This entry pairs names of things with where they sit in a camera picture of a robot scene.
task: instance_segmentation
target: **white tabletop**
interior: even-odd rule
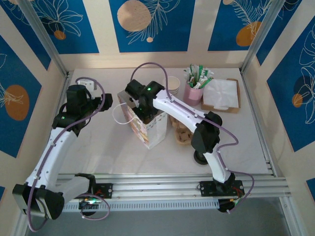
[[[169,68],[169,76],[181,80],[177,95],[182,99],[185,80],[182,68]],[[246,97],[239,69],[212,69],[217,79],[238,79],[241,93],[241,109],[237,114],[216,112],[223,120],[223,126],[235,134],[239,145],[225,147],[222,156],[231,170],[252,174],[268,173],[264,155],[260,146],[250,106]],[[112,118],[112,109],[119,102],[117,93],[124,90],[130,80],[133,69],[76,69],[72,83],[81,76],[97,79],[105,92],[113,94],[113,106],[94,116],[88,126],[80,133],[70,148],[60,173],[74,174],[78,172],[91,174],[209,174],[208,165],[202,166],[193,158],[191,146],[176,143],[174,128],[170,122],[166,138],[157,146],[148,150],[135,136],[128,124],[120,125]],[[162,83],[161,69],[139,69],[135,79],[143,84],[155,80]],[[125,122],[123,113],[117,108],[116,119]],[[223,131],[220,132],[220,144],[233,142]]]

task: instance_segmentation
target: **pink cup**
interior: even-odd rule
[[[194,89],[191,88],[187,83],[185,84],[184,102],[190,106],[196,106],[199,104],[204,88]]]

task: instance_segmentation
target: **white napkin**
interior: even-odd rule
[[[218,110],[238,108],[237,83],[233,80],[211,80],[203,91],[203,103]]]

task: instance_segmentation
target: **cardboard tray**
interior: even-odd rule
[[[240,96],[240,86],[238,84],[238,80],[236,79],[226,79],[226,80],[232,80],[236,81],[236,87],[237,87],[237,98],[238,98],[238,108],[235,107],[229,107],[227,110],[220,110],[215,109],[214,106],[206,105],[203,103],[203,98],[201,99],[201,109],[208,110],[208,111],[215,111],[215,112],[229,112],[229,113],[238,113],[241,109],[241,96]]]

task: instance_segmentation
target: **gray floor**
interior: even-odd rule
[[[41,219],[34,219],[38,225]],[[218,210],[112,212],[102,221],[63,213],[27,236],[288,236],[278,199],[248,199],[232,214]]]

